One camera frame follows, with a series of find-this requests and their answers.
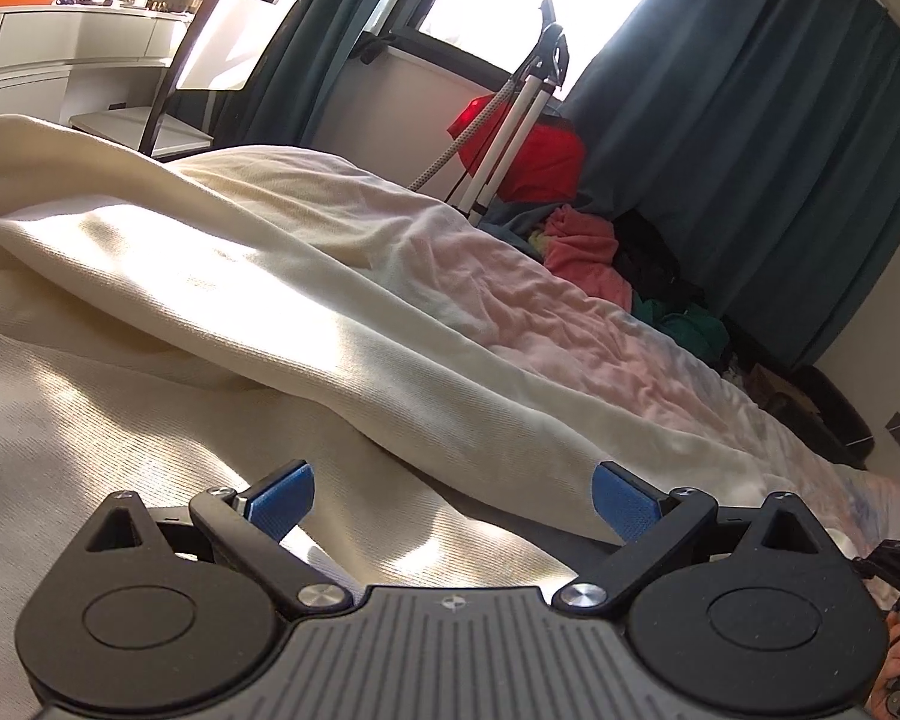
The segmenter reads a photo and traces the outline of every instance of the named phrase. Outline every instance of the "chair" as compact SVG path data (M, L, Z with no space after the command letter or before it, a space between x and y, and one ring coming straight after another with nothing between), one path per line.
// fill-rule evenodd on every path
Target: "chair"
M206 151L213 146L210 135L164 113L170 94L178 89L244 88L295 1L205 0L151 107L79 114L70 119L70 126L154 159Z

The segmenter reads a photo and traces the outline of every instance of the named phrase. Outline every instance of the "white dresser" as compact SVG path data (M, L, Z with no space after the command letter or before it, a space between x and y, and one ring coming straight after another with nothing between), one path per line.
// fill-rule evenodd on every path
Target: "white dresser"
M189 20L93 5L0 8L0 113L67 124L149 105Z

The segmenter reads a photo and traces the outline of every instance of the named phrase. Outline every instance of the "bed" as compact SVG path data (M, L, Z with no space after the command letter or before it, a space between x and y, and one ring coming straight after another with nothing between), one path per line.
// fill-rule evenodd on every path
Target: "bed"
M304 530L362 583L573 576L434 485L597 541L612 459L733 506L794 490L847 555L900 489L831 466L669 338L455 210L274 146L164 167L0 117L0 717L12 624L103 495L153 506L314 466Z

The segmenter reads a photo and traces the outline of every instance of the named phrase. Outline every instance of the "pink towel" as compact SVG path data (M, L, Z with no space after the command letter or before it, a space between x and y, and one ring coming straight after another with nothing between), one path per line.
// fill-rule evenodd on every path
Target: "pink towel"
M543 232L553 237L543 260L551 274L629 313L634 289L610 266L619 244L609 221L562 205L549 215Z

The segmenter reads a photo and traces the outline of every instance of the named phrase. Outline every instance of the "chair backrest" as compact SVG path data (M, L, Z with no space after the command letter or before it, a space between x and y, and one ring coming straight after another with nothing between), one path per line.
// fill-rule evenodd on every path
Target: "chair backrest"
M297 0L213 0L199 35L183 57L176 89L236 90L250 73Z

